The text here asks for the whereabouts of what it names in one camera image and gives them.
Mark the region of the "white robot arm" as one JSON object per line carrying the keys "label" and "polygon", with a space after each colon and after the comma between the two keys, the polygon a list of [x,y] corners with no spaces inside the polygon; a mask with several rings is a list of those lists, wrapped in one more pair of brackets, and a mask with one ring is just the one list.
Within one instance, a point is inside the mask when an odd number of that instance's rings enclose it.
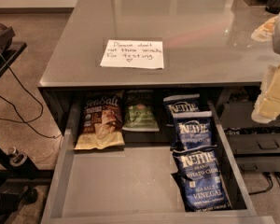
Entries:
{"label": "white robot arm", "polygon": [[[280,12],[256,29],[251,38],[264,42],[271,41],[273,51],[280,55]],[[267,124],[280,115],[280,64],[269,65],[260,85],[260,95],[254,104],[251,118]]]}

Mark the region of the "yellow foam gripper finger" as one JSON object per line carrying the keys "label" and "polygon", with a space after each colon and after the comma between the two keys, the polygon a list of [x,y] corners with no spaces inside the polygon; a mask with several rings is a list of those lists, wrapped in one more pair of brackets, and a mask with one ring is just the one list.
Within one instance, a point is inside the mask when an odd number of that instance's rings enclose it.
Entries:
{"label": "yellow foam gripper finger", "polygon": [[280,115],[280,65],[269,66],[260,85],[260,95],[254,104],[252,120],[267,124]]}

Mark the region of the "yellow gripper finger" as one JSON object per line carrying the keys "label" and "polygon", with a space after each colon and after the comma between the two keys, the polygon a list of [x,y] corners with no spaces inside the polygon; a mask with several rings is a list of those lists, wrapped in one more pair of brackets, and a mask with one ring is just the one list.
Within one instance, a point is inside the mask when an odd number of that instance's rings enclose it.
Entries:
{"label": "yellow gripper finger", "polygon": [[252,33],[251,38],[259,42],[271,41],[276,20],[276,16],[268,19]]}

